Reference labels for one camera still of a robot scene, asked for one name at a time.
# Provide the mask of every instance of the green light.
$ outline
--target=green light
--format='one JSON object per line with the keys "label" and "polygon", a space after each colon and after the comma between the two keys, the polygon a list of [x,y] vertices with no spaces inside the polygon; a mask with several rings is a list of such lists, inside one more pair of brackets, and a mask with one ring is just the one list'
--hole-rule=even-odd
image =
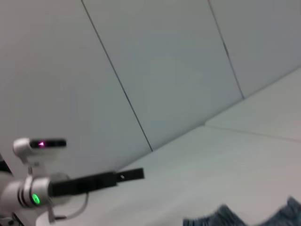
{"label": "green light", "polygon": [[36,194],[33,194],[33,195],[32,195],[32,199],[33,199],[33,201],[34,201],[36,204],[39,204],[39,203],[40,203],[40,199],[39,199],[39,197],[38,197]]}

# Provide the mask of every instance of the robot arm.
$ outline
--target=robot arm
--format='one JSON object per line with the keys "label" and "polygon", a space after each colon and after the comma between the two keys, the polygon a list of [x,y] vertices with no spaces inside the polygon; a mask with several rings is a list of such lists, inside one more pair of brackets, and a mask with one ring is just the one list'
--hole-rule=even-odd
{"label": "robot arm", "polygon": [[14,180],[6,173],[0,173],[0,212],[11,213],[23,208],[39,208],[47,206],[49,221],[54,222],[52,199],[55,197],[88,194],[91,191],[117,186],[118,183],[143,179],[143,169],[135,169],[120,173],[105,172],[78,179],[54,180],[53,175],[34,175],[28,157],[49,152],[50,148],[66,147],[64,139],[16,140],[13,151],[24,164],[29,166],[29,174],[25,180]]}

